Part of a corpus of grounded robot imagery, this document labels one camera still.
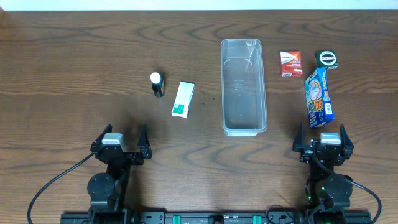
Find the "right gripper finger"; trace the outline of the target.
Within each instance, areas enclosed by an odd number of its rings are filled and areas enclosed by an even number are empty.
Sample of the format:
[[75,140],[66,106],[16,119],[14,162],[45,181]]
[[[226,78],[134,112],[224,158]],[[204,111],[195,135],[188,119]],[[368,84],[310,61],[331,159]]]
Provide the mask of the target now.
[[343,124],[340,125],[340,137],[342,143],[342,150],[344,156],[351,156],[354,149],[354,144],[346,133],[345,127]]
[[302,148],[303,148],[303,124],[300,123],[299,131],[292,144],[292,149],[302,149]]

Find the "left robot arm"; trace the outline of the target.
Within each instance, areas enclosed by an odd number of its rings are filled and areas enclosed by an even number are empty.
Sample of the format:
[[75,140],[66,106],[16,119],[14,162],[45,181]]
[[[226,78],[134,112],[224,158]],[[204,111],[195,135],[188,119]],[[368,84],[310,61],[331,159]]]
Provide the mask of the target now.
[[141,129],[137,147],[138,152],[127,152],[123,135],[112,132],[110,124],[91,144],[90,151],[107,169],[94,175],[87,185],[90,223],[140,222],[136,211],[124,208],[124,199],[131,167],[143,165],[145,159],[152,157],[146,126]]

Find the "white green medicine box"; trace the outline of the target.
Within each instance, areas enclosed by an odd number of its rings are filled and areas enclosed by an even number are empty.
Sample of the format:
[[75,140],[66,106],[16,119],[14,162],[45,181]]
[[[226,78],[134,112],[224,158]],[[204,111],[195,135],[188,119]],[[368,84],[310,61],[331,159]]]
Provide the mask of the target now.
[[187,118],[190,111],[190,104],[193,98],[195,84],[190,82],[180,82],[171,111],[172,116]]

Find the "red medicine box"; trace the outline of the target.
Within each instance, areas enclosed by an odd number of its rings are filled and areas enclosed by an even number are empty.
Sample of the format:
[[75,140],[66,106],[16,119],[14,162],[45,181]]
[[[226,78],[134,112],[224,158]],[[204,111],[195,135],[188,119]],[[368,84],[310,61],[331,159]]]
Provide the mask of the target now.
[[280,51],[281,77],[301,77],[303,75],[301,51]]

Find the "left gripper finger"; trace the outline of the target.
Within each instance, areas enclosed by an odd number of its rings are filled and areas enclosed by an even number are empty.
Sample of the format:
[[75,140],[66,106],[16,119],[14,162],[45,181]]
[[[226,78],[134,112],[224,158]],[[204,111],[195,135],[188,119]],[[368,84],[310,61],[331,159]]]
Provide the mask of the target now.
[[104,138],[105,134],[112,133],[112,128],[112,125],[108,124],[107,127],[105,127],[104,131],[93,141],[91,145],[99,146],[100,144],[102,144],[102,139]]
[[137,146],[143,157],[152,157],[152,148],[147,137],[147,126],[143,125]]

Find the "blue Kool Fever box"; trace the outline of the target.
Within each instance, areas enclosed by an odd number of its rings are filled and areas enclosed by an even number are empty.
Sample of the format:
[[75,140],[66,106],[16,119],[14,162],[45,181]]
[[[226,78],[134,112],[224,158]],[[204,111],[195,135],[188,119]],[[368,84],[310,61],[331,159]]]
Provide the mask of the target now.
[[318,129],[335,119],[324,68],[316,68],[305,80],[305,98],[310,129]]

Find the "dark green round-label box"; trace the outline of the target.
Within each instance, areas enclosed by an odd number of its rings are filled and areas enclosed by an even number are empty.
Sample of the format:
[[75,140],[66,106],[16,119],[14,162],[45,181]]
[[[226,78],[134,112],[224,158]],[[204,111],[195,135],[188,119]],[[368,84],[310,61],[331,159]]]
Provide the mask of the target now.
[[334,50],[319,50],[315,52],[317,67],[325,70],[334,70],[338,68],[338,59]]

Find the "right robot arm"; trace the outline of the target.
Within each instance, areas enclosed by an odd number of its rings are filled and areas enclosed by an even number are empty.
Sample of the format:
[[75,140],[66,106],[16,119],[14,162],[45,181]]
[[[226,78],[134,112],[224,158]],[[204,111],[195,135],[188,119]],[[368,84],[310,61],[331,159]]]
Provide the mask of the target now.
[[353,149],[343,125],[339,133],[321,133],[320,139],[311,144],[304,143],[303,125],[300,125],[292,150],[310,168],[305,185],[310,206],[296,215],[296,223],[338,223],[345,219],[343,210],[351,204],[352,179],[337,174],[334,167],[349,159]]

